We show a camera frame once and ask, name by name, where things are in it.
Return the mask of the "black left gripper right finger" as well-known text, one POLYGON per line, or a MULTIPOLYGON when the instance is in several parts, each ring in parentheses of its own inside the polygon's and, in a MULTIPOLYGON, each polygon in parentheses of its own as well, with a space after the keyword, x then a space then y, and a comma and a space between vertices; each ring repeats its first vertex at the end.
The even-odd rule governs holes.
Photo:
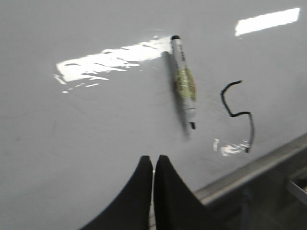
POLYGON ((158 230, 214 230, 216 219, 180 178, 166 155, 158 158, 153 202, 158 230))

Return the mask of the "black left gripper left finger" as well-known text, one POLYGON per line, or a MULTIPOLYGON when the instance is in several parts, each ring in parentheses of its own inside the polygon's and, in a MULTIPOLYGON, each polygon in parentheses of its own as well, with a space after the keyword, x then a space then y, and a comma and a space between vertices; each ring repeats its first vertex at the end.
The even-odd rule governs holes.
POLYGON ((149 156, 139 163, 120 193, 83 230, 148 230, 153 166, 149 156))

